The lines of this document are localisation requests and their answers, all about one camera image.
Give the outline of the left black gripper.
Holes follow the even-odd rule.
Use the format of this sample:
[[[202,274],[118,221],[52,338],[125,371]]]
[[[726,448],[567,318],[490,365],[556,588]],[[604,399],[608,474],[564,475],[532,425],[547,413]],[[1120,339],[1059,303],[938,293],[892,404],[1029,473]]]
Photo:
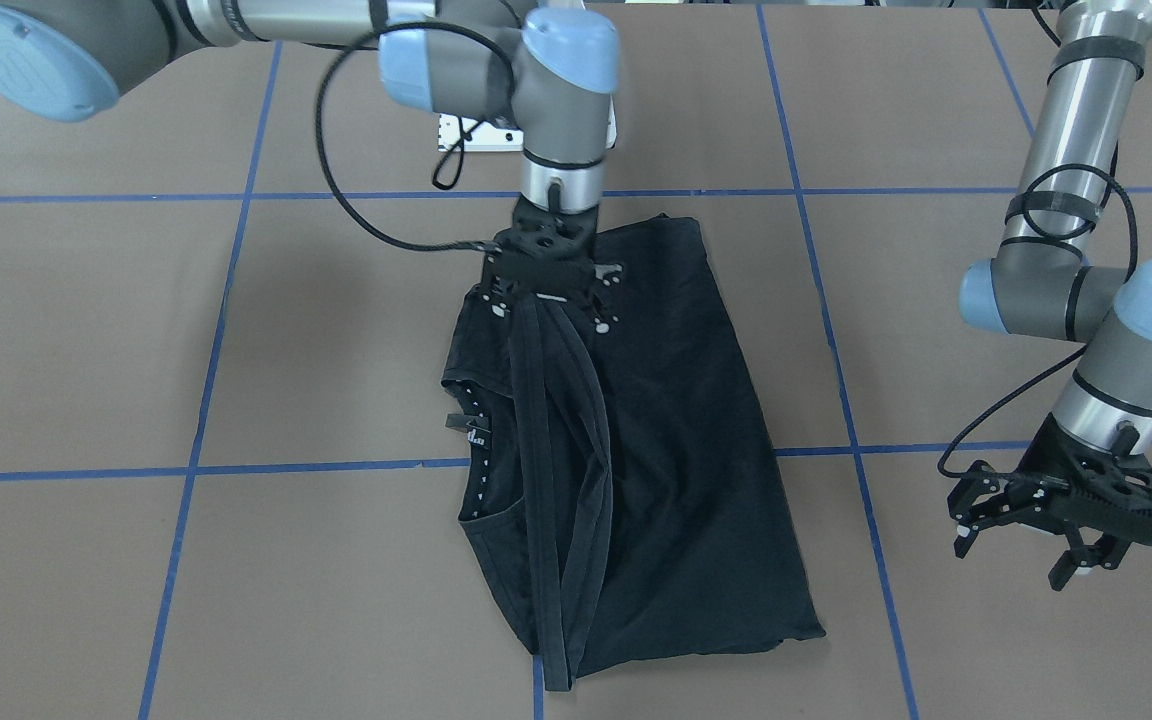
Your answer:
[[[1117,454],[1138,438],[1120,430],[1102,450],[1047,416],[1014,470],[975,460],[964,471],[947,471],[957,482],[947,497],[957,523],[955,558],[967,558],[984,529],[1023,524],[1070,543],[1048,573],[1052,591],[1097,568],[1119,569],[1132,543],[1152,546],[1152,467],[1146,456]],[[1084,529],[1102,536],[1085,544]]]

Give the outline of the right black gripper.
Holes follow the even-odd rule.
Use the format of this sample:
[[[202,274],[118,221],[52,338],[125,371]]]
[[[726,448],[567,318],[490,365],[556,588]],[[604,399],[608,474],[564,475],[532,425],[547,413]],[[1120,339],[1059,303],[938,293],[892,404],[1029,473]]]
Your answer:
[[[482,301],[498,318],[511,314],[511,301],[539,293],[558,300],[581,301],[596,334],[620,324],[614,291],[626,266],[594,260],[599,206],[567,213],[541,209],[520,195],[511,222],[498,232],[482,265]]]

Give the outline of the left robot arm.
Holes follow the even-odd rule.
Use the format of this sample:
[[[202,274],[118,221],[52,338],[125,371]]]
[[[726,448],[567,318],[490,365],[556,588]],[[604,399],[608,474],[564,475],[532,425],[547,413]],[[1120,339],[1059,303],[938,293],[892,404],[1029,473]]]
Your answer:
[[[996,526],[1061,537],[1048,583],[1062,591],[1152,547],[1152,260],[1139,259],[1134,202],[1114,174],[1152,1],[1062,1],[1055,33],[1005,236],[969,266],[957,304],[975,328],[1075,343],[1059,363],[1071,376],[1011,471],[938,469],[956,482],[958,558]]]

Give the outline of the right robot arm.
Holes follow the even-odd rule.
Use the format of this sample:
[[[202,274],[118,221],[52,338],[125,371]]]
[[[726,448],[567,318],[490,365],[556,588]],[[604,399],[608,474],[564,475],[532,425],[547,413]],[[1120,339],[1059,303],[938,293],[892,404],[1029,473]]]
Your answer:
[[[291,41],[333,51],[314,94],[323,179],[353,222],[407,252],[479,252],[477,296],[498,316],[526,300],[616,323],[620,265],[594,260],[605,156],[620,86],[620,33],[579,1],[0,1],[0,94],[37,118],[83,122],[206,47]],[[353,56],[378,56],[406,108],[521,135],[511,220],[493,240],[416,243],[381,232],[334,177],[324,118]]]

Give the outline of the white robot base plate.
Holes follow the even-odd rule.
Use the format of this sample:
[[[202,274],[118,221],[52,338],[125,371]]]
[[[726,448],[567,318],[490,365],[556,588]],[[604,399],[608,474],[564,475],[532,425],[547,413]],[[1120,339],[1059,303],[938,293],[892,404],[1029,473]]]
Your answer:
[[[440,152],[450,151],[453,143],[461,141],[463,131],[467,132],[463,142],[463,150],[467,152],[520,152],[524,145],[525,132],[521,129],[502,129],[490,123],[473,129],[475,123],[472,118],[440,114],[435,128],[435,149]]]

